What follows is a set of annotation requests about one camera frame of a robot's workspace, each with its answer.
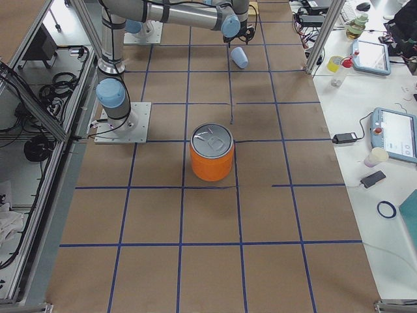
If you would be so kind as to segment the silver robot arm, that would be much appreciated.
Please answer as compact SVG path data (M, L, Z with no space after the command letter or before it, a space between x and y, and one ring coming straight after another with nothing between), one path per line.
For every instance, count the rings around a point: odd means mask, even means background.
M149 20L219 31L230 43L255 33L247 23L249 1L101 1L102 48L98 60L96 97L104 108L112 131L126 130L136 123L130 96L123 82L126 23Z

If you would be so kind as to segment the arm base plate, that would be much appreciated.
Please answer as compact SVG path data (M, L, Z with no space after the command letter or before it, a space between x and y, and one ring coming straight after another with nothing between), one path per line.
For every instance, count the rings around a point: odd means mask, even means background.
M98 124L94 137L96 144L122 144L122 143L146 143L151 116L150 102L132 102L129 118L125 123L108 119L104 109L101 111L101 119L106 121Z
M138 22L127 20L124 33L124 44L159 44L162 38L162 29L163 24L157 21L148 20L146 22Z

